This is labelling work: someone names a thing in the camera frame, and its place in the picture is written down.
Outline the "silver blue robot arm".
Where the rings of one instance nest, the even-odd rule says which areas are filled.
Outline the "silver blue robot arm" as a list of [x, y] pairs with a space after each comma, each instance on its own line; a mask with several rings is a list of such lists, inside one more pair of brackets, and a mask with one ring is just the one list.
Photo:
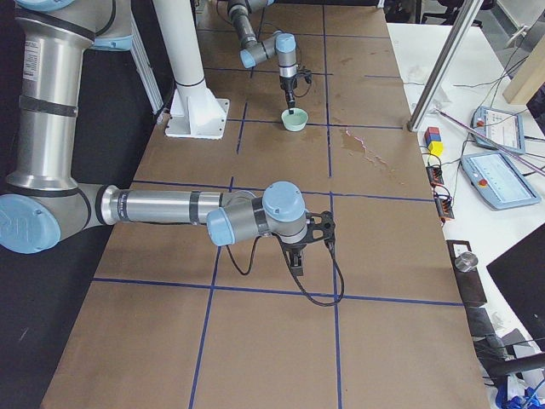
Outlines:
[[250, 22], [250, 15], [273, 4], [273, 1], [228, 1], [227, 15], [235, 28], [240, 42], [239, 56], [246, 69], [258, 66], [273, 57], [278, 59], [280, 88], [284, 91], [288, 113], [295, 113], [298, 79], [312, 83], [312, 72], [300, 67], [297, 62], [295, 36], [288, 32], [275, 31], [265, 40], [258, 40]]
[[[174, 73], [170, 137], [221, 139], [230, 102], [208, 88], [190, 1], [152, 1]], [[22, 254], [45, 251], [87, 228], [118, 222], [205, 225], [212, 242], [227, 246], [276, 237], [293, 278], [303, 275], [303, 249], [324, 241], [333, 266], [335, 223], [329, 211], [307, 211], [293, 183], [277, 181], [261, 197], [253, 193], [122, 190], [78, 183], [72, 178], [72, 149], [86, 49], [130, 50], [135, 34], [131, 1], [14, 1], [15, 19], [26, 36], [16, 170], [1, 195], [1, 246]], [[250, 15], [274, 1], [227, 1], [238, 35], [240, 58], [252, 68], [278, 58], [287, 118], [297, 118], [296, 80], [311, 73], [296, 62], [290, 33], [258, 41]]]

